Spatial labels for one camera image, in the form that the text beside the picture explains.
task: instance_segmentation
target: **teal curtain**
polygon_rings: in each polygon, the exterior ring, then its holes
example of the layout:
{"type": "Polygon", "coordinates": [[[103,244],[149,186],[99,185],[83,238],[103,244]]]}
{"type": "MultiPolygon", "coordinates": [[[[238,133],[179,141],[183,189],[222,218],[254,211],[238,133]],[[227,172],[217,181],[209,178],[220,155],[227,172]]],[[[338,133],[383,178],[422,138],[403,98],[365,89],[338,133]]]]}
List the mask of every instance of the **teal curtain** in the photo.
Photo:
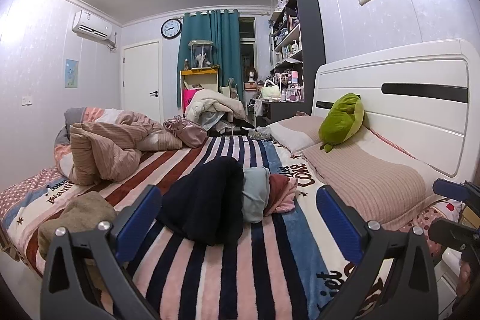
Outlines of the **teal curtain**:
{"type": "Polygon", "coordinates": [[[181,107],[180,71],[183,70],[185,59],[190,62],[191,52],[188,43],[191,40],[213,41],[213,64],[220,65],[218,82],[226,86],[229,77],[237,83],[240,100],[243,100],[242,65],[240,57],[239,13],[235,10],[229,13],[225,10],[213,10],[207,15],[197,12],[194,16],[189,13],[183,17],[183,27],[180,37],[177,63],[177,105],[181,107]]]}

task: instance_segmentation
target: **bed frame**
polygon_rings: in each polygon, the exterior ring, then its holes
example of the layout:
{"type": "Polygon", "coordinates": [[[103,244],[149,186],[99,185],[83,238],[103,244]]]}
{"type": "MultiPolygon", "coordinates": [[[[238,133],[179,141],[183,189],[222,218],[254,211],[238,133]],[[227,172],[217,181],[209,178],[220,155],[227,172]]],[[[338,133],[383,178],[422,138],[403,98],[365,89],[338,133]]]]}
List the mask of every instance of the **bed frame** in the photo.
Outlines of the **bed frame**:
{"type": "Polygon", "coordinates": [[[465,40],[429,41],[322,65],[312,114],[353,92],[364,125],[433,167],[473,181],[480,152],[480,56],[465,40]]]}

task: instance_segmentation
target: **white door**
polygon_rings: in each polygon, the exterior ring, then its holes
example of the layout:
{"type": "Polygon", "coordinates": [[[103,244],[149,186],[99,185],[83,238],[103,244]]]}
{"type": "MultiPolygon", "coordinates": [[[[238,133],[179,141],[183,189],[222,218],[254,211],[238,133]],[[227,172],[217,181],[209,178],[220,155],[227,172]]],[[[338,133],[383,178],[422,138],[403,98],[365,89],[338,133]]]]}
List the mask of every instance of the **white door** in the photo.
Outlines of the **white door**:
{"type": "Polygon", "coordinates": [[[162,121],[159,83],[159,42],[125,49],[123,63],[123,110],[162,121]]]}

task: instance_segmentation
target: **green plush toy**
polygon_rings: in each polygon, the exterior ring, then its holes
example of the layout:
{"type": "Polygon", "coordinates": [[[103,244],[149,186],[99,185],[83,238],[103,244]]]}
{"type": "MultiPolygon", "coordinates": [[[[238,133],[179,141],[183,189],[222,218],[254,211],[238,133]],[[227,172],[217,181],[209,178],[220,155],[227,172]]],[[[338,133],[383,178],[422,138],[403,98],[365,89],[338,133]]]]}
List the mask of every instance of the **green plush toy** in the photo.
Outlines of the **green plush toy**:
{"type": "Polygon", "coordinates": [[[323,141],[320,149],[325,148],[325,152],[330,152],[334,145],[353,136],[362,122],[363,104],[360,97],[352,93],[344,95],[333,104],[318,130],[318,137],[323,141]]]}

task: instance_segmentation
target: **handbag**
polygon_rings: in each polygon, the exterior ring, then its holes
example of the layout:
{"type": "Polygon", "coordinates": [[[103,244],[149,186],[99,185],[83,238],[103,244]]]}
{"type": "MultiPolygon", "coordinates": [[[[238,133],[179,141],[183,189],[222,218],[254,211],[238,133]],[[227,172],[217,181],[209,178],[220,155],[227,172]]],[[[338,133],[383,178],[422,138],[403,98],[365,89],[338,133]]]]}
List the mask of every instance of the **handbag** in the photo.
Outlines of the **handbag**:
{"type": "Polygon", "coordinates": [[[190,148],[198,148],[205,143],[207,132],[200,125],[176,115],[163,123],[166,130],[172,132],[190,148]]]}
{"type": "Polygon", "coordinates": [[[280,88],[271,80],[267,79],[265,86],[262,87],[262,98],[280,98],[280,88]]]}

